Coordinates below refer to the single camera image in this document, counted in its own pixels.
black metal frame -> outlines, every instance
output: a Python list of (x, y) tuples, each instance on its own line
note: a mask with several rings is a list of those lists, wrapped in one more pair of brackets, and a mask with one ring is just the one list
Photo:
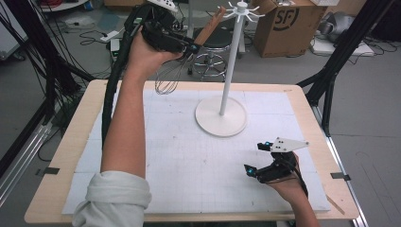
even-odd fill
[[(74, 81), (71, 73), (83, 78), (87, 81), (96, 79), (92, 75), (83, 72), (67, 60), (63, 59), (56, 46), (53, 45), (50, 37), (47, 35), (44, 26), (37, 16), (34, 8), (27, 0), (5, 0), (11, 13), (20, 24), (21, 28), (26, 33), (28, 40), (24, 42), (21, 40), (12, 29), (9, 29), (10, 34), (15, 38), (19, 45), (24, 49), (27, 43), (31, 43), (37, 49), (38, 53), (44, 59), (45, 72), (38, 69), (42, 75), (46, 75), (45, 86), (45, 100), (38, 111), (32, 116), (17, 139), (13, 142), (9, 150), (0, 160), (0, 178), (6, 173), (8, 167), (11, 165), (15, 157), (20, 152), (27, 139), (34, 132), (36, 127), (41, 123), (43, 125), (51, 119), (54, 114), (55, 101), (56, 101), (56, 81), (60, 84), (60, 92), (64, 95), (72, 95), (79, 90), (80, 86)], [(8, 28), (7, 22), (0, 20), (0, 22)]]
[(355, 21), (341, 37), (339, 45), (323, 69), (314, 76), (297, 83), (301, 87), (313, 84), (306, 93), (306, 99), (311, 106), (318, 106), (319, 99), (324, 94), (322, 128), (327, 136), (330, 136), (329, 121), (336, 77), (374, 23), (391, 5), (392, 1), (367, 0)]

floor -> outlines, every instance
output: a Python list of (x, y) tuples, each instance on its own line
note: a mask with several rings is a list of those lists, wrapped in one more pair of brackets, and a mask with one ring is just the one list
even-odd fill
[[(124, 22), (109, 11), (86, 12), (78, 9), (78, 13), (90, 15), (99, 22), (96, 29), (105, 32), (121, 27)], [(110, 22), (106, 19), (111, 18), (117, 28), (110, 23), (100, 26), (100, 22)], [(110, 56), (105, 45), (80, 45), (83, 39), (79, 34), (82, 32), (84, 30), (63, 34), (72, 55), (91, 73), (110, 70)], [(233, 82), (295, 84), (319, 72), (328, 60), (310, 51), (298, 58), (268, 59), (260, 58), (252, 46), (247, 51), (235, 63)], [(336, 80), (330, 131), (369, 226), (390, 227), (401, 223), (401, 174), (398, 169), (401, 161), (400, 60), (400, 50), (362, 57), (357, 59), (356, 64), (347, 62)], [(183, 71), (181, 80), (198, 81), (199, 77), (189, 77)], [(205, 82), (208, 81), (220, 79), (206, 79)], [(29, 61), (0, 61), (0, 157), (6, 153), (43, 98)], [(57, 132), (41, 150), (42, 157), (51, 159), (60, 140), (61, 133)], [(41, 182), (42, 177), (37, 175), (37, 171), (46, 166), (47, 162), (35, 157), (0, 207), (0, 219), (6, 223), (5, 226), (68, 226), (32, 225), (24, 221), (25, 211)], [(253, 226), (264, 226), (259, 224), (254, 223)], [(238, 226), (252, 225), (241, 223)], [(350, 221), (327, 220), (322, 221), (322, 226), (352, 224)]]

person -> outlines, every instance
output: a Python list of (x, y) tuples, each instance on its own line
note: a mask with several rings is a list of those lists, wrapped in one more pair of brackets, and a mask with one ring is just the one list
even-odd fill
[[(145, 81), (166, 61), (182, 54), (160, 52), (141, 32), (135, 35), (113, 120), (106, 136), (100, 173), (88, 185), (86, 201), (73, 216), (73, 226), (142, 226), (151, 199), (146, 177), (143, 89)], [(297, 226), (317, 226), (317, 220), (296, 179), (269, 183), (288, 201)]]

chair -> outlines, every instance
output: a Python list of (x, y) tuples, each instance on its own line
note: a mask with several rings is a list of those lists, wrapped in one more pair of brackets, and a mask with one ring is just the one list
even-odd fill
[[(201, 33), (201, 29), (194, 32), (194, 39)], [(206, 53), (198, 55), (188, 68), (188, 75), (192, 75), (195, 71), (201, 75), (200, 81), (205, 77), (223, 77), (227, 72), (227, 61), (217, 53), (224, 52), (230, 48), (233, 35), (227, 29), (216, 27), (212, 35), (203, 44)]]

wooden table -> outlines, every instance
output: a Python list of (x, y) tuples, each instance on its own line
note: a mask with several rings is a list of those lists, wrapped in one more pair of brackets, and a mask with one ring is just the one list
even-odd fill
[[(94, 80), (89, 84), (71, 123), (61, 140), (49, 167), (59, 168), (57, 175), (46, 174), (39, 186), (25, 220), (28, 223), (69, 223), (72, 216), (61, 214), (77, 162), (83, 152), (89, 133), (102, 107), (106, 80)], [(223, 83), (180, 82), (179, 90), (223, 90)], [(154, 89), (154, 82), (146, 83), (146, 89)], [(322, 130), (306, 101), (303, 90), (296, 85), (233, 83), (231, 90), (287, 93), (309, 152), (321, 178), (331, 210), (319, 213), (319, 219), (355, 219), (359, 216), (357, 206), (342, 179), (332, 179), (330, 173), (340, 172)], [(292, 214), (277, 213), (226, 213), (226, 214), (146, 214), (145, 221), (235, 221), (291, 219)]]

